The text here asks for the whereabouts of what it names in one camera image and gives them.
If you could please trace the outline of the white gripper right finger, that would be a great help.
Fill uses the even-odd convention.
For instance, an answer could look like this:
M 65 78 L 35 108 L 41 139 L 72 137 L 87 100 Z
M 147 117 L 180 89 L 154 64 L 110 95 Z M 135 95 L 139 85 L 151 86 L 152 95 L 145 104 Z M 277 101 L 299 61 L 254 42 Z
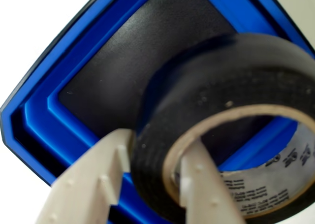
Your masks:
M 181 158 L 180 206 L 186 210 L 187 224 L 246 222 L 200 139 Z

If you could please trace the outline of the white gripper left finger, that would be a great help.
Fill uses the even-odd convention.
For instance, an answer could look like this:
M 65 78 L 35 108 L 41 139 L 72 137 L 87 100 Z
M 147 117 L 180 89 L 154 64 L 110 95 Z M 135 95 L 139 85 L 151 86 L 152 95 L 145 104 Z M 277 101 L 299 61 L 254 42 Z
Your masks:
M 120 199 L 123 174 L 130 171 L 130 129 L 99 140 L 51 185 L 38 224 L 105 224 Z

